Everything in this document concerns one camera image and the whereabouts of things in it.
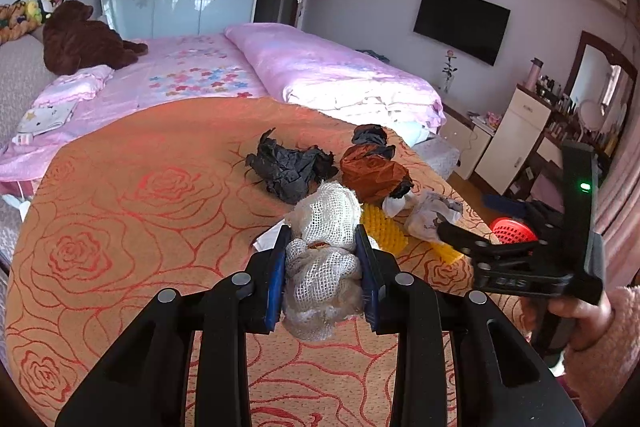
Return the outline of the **person's right hand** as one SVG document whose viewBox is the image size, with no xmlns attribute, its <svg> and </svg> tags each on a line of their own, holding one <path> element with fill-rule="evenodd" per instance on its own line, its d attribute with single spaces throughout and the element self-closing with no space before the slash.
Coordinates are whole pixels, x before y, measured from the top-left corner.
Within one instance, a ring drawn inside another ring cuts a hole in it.
<svg viewBox="0 0 640 427">
<path fill-rule="evenodd" d="M 574 351 L 584 351 L 594 346 L 614 320 L 611 301 L 605 293 L 597 305 L 567 296 L 552 298 L 547 303 L 552 314 L 575 322 L 568 340 L 570 349 Z"/>
</svg>

